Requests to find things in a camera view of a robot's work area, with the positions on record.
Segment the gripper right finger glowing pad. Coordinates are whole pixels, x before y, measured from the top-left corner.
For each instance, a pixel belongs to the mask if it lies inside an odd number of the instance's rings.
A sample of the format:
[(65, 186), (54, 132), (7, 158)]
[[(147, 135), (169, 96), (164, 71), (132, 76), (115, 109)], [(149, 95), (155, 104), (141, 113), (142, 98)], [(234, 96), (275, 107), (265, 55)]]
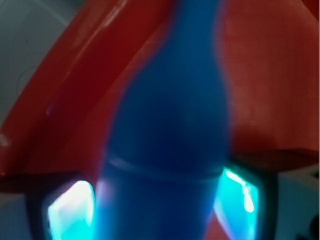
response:
[(220, 177), (216, 217), (231, 240), (320, 237), (319, 152), (303, 148), (239, 153)]

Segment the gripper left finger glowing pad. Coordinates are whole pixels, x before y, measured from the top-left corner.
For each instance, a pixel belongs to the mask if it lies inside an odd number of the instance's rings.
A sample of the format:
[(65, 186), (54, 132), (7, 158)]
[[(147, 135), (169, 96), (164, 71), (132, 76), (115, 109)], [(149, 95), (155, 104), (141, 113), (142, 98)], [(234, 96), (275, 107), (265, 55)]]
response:
[(94, 187), (78, 172), (0, 178), (2, 240), (91, 240), (95, 208)]

